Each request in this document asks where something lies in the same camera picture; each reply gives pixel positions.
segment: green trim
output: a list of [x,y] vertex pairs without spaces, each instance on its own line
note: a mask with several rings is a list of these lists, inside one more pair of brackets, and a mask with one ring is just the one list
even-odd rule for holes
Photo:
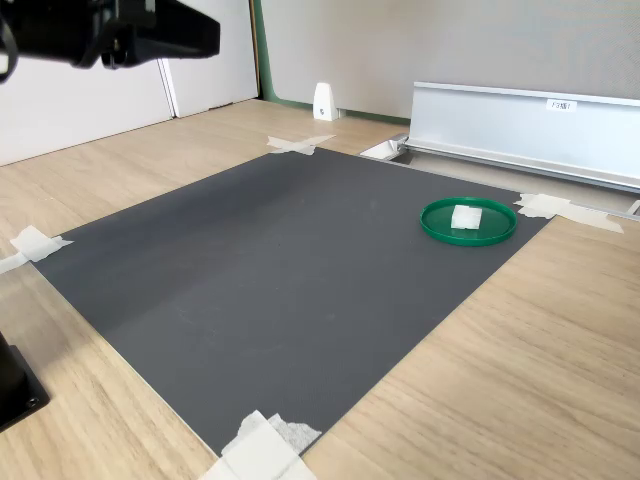
[[[308,103],[292,102],[283,100],[276,95],[273,90],[273,79],[271,78],[271,68],[269,66],[269,51],[267,49],[267,37],[264,32],[264,17],[262,15],[262,0],[253,0],[254,14],[256,18],[256,43],[258,44],[258,66],[260,68],[260,96],[268,102],[280,103],[291,107],[304,108],[311,110]],[[408,118],[388,117],[386,115],[376,115],[373,113],[356,112],[347,110],[347,115],[351,117],[359,117],[367,120],[375,120],[378,122],[395,123],[398,125],[409,125]]]

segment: black stand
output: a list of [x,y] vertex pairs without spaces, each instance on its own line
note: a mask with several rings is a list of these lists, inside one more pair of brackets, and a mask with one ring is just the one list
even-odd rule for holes
[[49,395],[15,346],[0,333],[0,432],[49,403]]

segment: white door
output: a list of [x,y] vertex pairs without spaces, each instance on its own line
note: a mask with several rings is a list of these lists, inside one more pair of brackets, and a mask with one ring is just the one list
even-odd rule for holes
[[20,58],[0,84],[0,165],[170,118],[158,62],[112,71]]
[[179,117],[258,96],[249,0],[182,0],[220,23],[220,54],[163,60]]

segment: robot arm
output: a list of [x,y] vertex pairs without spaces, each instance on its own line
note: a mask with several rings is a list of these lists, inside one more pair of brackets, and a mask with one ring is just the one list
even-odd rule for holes
[[156,58],[205,58],[220,50],[220,24],[178,0],[0,0],[0,52],[89,68]]

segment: masking tape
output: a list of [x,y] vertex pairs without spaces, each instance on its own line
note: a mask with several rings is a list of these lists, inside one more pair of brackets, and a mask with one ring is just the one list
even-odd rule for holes
[[289,142],[288,140],[282,140],[281,138],[269,137],[267,145],[276,147],[278,150],[274,150],[271,153],[286,153],[286,152],[298,152],[304,155],[313,155],[316,149],[316,145],[322,143],[335,135],[325,135],[324,137],[311,137],[300,142]]
[[320,432],[280,415],[268,421],[257,410],[248,415],[222,457],[200,480],[315,480],[298,456]]
[[0,274],[18,268],[28,261],[39,262],[62,247],[73,243],[63,240],[60,236],[49,238],[33,225],[22,230],[10,242],[18,250],[18,253],[0,260]]
[[522,208],[518,210],[527,217],[544,217],[553,218],[560,215],[568,220],[572,220],[584,225],[602,228],[616,233],[624,233],[622,227],[617,223],[609,220],[605,212],[592,210],[590,208],[580,207],[571,203],[566,198],[552,197],[550,195],[531,195],[527,193],[520,194],[522,197],[515,202]]

